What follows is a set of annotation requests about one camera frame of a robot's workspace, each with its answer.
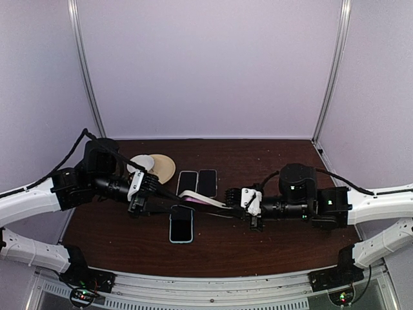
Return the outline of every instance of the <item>black smartphone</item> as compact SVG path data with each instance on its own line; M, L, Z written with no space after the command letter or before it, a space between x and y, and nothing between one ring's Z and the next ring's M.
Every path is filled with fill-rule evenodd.
M169 241L172 243L190 243L194 239L193 217L191 208L173 205L169 216Z
M179 195L183 191L190 190L195 192L198 183L198 172L196 171L181 171L179 173L178 186L176 194Z
M206 197L217 196L217 170L200 170L197 193Z

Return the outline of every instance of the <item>wooden table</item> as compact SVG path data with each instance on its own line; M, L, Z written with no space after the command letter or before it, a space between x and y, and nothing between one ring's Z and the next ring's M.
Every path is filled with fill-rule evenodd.
M316 150L302 140L146 140L120 141L121 153L166 154L174 159L175 191L179 171L216 169L218 199L225 189L262 181L287 163L323 168ZM319 188L331 187L319 174ZM277 194L277 179L266 195ZM127 206L113 201L77 208L64 244L79 246L93 267L159 276L224 277L288 273L337 263L338 251L358 242L353 227L320 231L297 221L266 222L264 232L248 223L195 213L194 241L172 244L166 214L132 219Z

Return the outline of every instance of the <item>purple wall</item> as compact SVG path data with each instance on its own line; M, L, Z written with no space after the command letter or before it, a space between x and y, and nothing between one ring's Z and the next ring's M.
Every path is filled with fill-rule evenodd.
M0 0L0 192L36 181L96 132L76 54L67 1ZM69 164L81 158L77 152ZM8 228L56 243L67 212ZM33 269L0 261L1 309L22 309Z
M79 1L113 138L310 138L341 1Z
M413 182L413 2L353 1L347 45L321 145L363 187ZM361 225L367 235L394 223ZM412 309L413 247L387 259L402 309Z

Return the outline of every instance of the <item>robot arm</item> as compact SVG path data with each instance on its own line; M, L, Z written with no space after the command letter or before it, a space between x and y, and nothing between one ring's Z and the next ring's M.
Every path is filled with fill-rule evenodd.
M387 218L413 218L413 184L374 189L375 195L366 195L350 190L348 225Z
M140 166L131 178L115 175L118 162L113 152L117 150L116 142L110 139L88 141L83 160L74 168L55 170L41 183L0 194L0 259L46 267L74 286L95 289L98 284L100 291L110 292L114 274L88 268L79 248L49 245L1 227L89 203L96 195L129 204L128 212L135 217L150 211L146 203L150 195L175 198Z
M412 244L413 219L402 218L381 233L363 242L358 242L352 249L354 265L368 268L376 260Z

